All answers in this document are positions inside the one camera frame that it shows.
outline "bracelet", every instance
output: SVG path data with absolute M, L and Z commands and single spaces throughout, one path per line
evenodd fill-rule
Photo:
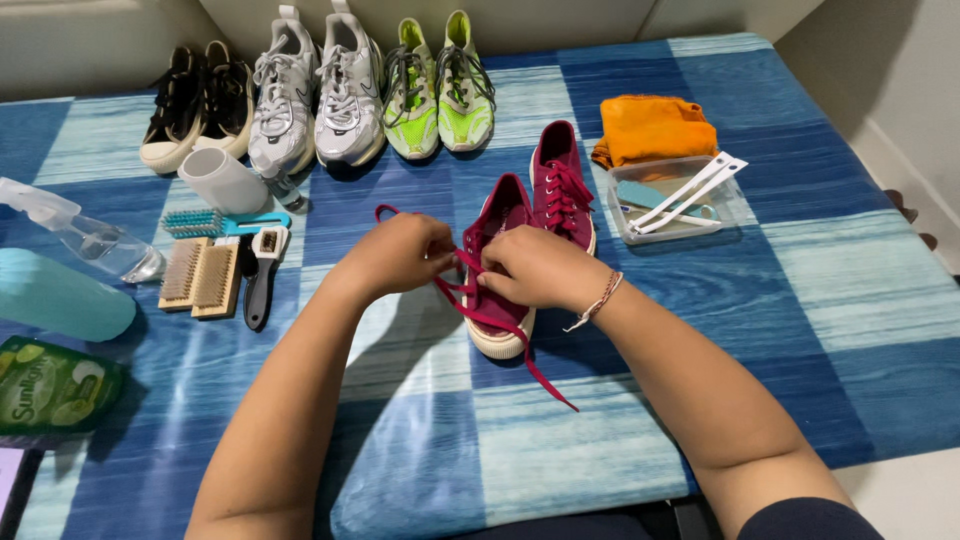
M 588 307 L 587 310 L 584 311 L 584 314 L 580 315 L 580 318 L 577 320 L 577 322 L 574 323 L 572 327 L 568 329 L 564 329 L 564 331 L 571 331 L 573 329 L 579 328 L 583 326 L 588 320 L 590 320 L 590 317 L 592 317 L 593 315 L 596 315 L 597 311 L 599 311 L 600 308 L 603 307 L 603 304 L 607 303 L 607 301 L 610 298 L 610 295 L 613 294 L 613 292 L 616 290 L 616 288 L 620 285 L 620 282 L 622 281 L 623 281 L 623 272 L 617 272 L 616 270 L 611 272 L 610 279 L 607 280 L 607 290 L 604 291 L 603 296 L 600 297 L 600 300 L 594 302 L 592 306 Z

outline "white cup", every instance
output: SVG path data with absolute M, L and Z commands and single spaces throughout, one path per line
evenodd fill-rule
M 223 148 L 194 151 L 177 174 L 223 214 L 254 213 L 270 197 L 267 186 Z

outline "sleeve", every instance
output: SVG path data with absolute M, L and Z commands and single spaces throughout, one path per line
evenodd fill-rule
M 737 540 L 883 540 L 852 508 L 815 497 L 773 503 L 743 526 Z

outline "left hand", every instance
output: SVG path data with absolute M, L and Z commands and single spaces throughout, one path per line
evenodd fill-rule
M 378 224 L 324 278 L 366 301 L 426 285 L 453 268 L 450 228 L 424 214 L 399 213 Z

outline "neon green sneaker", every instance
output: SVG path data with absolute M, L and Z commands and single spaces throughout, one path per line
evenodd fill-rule
M 457 10 L 446 20 L 446 42 L 437 57 L 440 139 L 452 152 L 483 144 L 493 129 L 493 84 L 477 58 L 470 19 Z
M 400 21 L 400 46 L 387 55 L 387 107 L 383 125 L 396 152 L 408 160 L 422 160 L 437 149 L 435 63 L 423 39 L 420 24 Z

